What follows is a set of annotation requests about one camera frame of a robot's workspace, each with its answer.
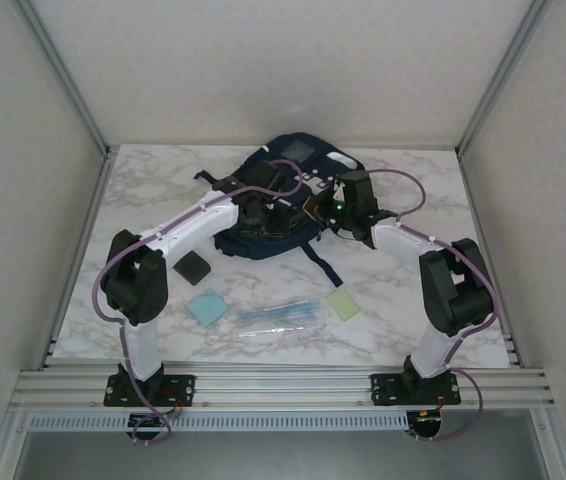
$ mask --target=aluminum frame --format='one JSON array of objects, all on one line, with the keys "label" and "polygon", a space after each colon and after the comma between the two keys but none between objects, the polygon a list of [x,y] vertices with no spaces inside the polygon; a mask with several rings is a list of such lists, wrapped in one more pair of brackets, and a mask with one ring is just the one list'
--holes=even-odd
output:
[{"label": "aluminum frame", "polygon": [[[128,412],[37,412],[30,432],[131,432]],[[172,429],[187,432],[359,432],[409,429],[407,412],[191,412],[170,418]],[[139,427],[161,432],[165,427]]]},{"label": "aluminum frame", "polygon": [[[470,213],[472,214],[472,220],[474,221],[474,228],[476,229],[476,235],[478,237],[479,244],[481,245],[483,258],[490,272],[490,279],[492,280],[492,283],[494,284],[496,291],[501,296],[503,289],[501,288],[498,275],[496,275],[496,271],[494,269],[494,262],[492,261],[490,247],[485,237],[485,231],[483,230],[483,225],[481,223],[481,219],[476,209],[474,194],[472,192],[472,188],[470,187],[470,183],[468,182],[467,173],[465,172],[465,167],[463,163],[460,161],[459,161],[459,170],[461,171],[461,179],[463,180],[463,186],[465,187],[465,194],[467,195],[468,203],[470,205]],[[525,348],[521,347],[521,345],[516,340],[516,335],[514,333],[512,323],[510,322],[508,307],[506,303],[503,301],[501,302],[501,314],[499,315],[499,322],[501,323],[501,328],[503,329],[503,335],[506,342],[510,341],[512,343],[511,347],[508,347],[508,355],[510,355],[511,353],[514,353],[516,355],[518,362],[515,363],[516,365],[520,365],[521,367],[525,367],[529,365],[528,362],[529,356],[526,355]]]},{"label": "aluminum frame", "polygon": [[538,26],[541,24],[543,16],[551,3],[552,0],[532,0],[530,2],[499,65],[492,74],[492,78],[483,96],[479,100],[478,105],[474,109],[474,113],[472,113],[472,117],[470,117],[470,121],[463,131],[463,135],[456,149],[459,159],[466,156],[472,148],[472,144],[479,135],[483,125],[485,125],[501,92],[503,92],[507,81],[512,76],[516,65],[518,65],[519,60],[532,40],[534,32],[536,32]]},{"label": "aluminum frame", "polygon": [[63,63],[54,42],[50,39],[43,22],[36,12],[30,0],[11,0],[16,13],[21,17],[23,23],[32,35],[34,43],[38,46],[41,55],[45,59],[50,72],[56,78],[61,91],[65,95],[70,107],[74,110],[76,117],[88,134],[94,146],[101,152],[101,156],[107,157],[108,146],[97,126],[94,117],[90,113],[85,100],[81,96],[72,76]]},{"label": "aluminum frame", "polygon": [[[145,411],[103,406],[104,388],[116,361],[55,364],[43,372],[22,372],[8,406],[12,412]],[[427,406],[376,407],[370,375],[399,373],[400,367],[305,367],[245,364],[165,363],[166,374],[197,377],[191,412],[422,410]],[[486,409],[554,408],[542,369],[470,369]],[[473,410],[477,393],[458,376],[460,405]]]},{"label": "aluminum frame", "polygon": [[[108,146],[62,62],[52,40],[29,0],[12,0],[18,14],[30,30],[35,43],[43,54],[51,72],[56,77],[79,122],[88,132],[93,143],[107,159]],[[513,72],[525,47],[538,27],[551,0],[533,0],[521,20],[483,97],[468,123],[457,154],[462,160],[478,136],[494,104]],[[23,372],[9,404],[0,430],[0,478],[12,478],[25,440],[32,412],[98,412],[102,406],[103,389],[107,377],[116,369],[113,361],[63,362],[47,357],[54,348],[55,337],[60,330],[67,303],[78,275],[78,270],[98,212],[104,187],[109,179],[110,156],[99,175],[88,214],[74,252],[66,286],[56,311],[50,346],[42,355],[39,372]],[[470,207],[483,248],[486,244],[482,228],[473,206],[471,192],[461,165],[461,172],[470,197]],[[489,252],[486,255],[491,268]],[[497,289],[498,280],[493,275]],[[520,363],[516,342],[510,337],[512,328],[507,320],[502,323],[508,354],[512,364]],[[197,365],[167,363],[168,373],[194,373],[199,378],[195,392],[196,412],[245,412],[245,411],[346,411],[361,412],[387,410],[400,407],[374,407],[370,401],[369,375],[380,372],[397,372],[398,368],[358,367],[284,367],[259,365]],[[486,408],[530,409],[537,427],[540,448],[551,478],[566,478],[566,443],[552,395],[542,369],[511,368],[504,370],[469,370],[485,394]],[[469,383],[459,377],[464,401],[461,405],[446,408],[474,409],[476,394]]]}]

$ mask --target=green square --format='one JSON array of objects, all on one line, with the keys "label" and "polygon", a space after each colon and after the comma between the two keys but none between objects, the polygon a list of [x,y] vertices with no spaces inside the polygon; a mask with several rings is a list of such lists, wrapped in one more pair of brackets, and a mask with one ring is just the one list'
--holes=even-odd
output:
[{"label": "green square", "polygon": [[327,296],[327,301],[344,322],[359,313],[361,309],[345,288],[339,287]]}]

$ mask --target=blue square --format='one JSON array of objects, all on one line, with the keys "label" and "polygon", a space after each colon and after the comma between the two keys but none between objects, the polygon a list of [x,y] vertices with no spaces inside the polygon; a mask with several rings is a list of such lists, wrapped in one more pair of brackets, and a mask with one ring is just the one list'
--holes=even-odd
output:
[{"label": "blue square", "polygon": [[208,288],[201,295],[192,300],[187,309],[205,328],[210,326],[221,318],[230,307],[223,299],[211,288]]}]

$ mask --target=navy backpack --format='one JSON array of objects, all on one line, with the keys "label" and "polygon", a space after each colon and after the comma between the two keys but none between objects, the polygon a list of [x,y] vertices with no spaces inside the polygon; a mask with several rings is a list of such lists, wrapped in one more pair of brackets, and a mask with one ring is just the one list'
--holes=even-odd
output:
[{"label": "navy backpack", "polygon": [[[290,197],[278,199],[274,203],[275,209],[281,209],[290,216],[289,234],[281,235],[254,235],[242,231],[240,228],[231,228],[214,236],[214,245],[225,255],[237,255],[243,258],[261,260],[301,247],[310,260],[318,264],[336,287],[343,281],[334,269],[325,260],[320,258],[309,241],[313,238],[320,240],[320,226],[303,211],[306,200],[326,188],[332,188],[335,179],[351,170],[365,170],[358,160],[345,154],[329,143],[307,133],[292,133],[281,135],[259,148],[248,157],[232,177],[244,183],[261,161],[271,161],[286,158],[296,163],[303,172],[303,186]],[[280,187],[281,191],[293,189],[298,179],[296,172],[286,166],[281,167],[286,175]],[[217,182],[216,178],[205,170],[194,177],[204,178],[211,184]]]}]

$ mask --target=gray floor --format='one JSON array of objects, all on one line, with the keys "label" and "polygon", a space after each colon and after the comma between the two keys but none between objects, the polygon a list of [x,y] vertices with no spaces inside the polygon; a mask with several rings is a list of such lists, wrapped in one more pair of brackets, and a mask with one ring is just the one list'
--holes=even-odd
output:
[{"label": "gray floor", "polygon": [[[445,430],[471,412],[444,414]],[[29,434],[17,479],[544,479],[527,412],[487,412],[470,433],[415,443],[404,432],[182,433],[134,446],[124,434]]]}]

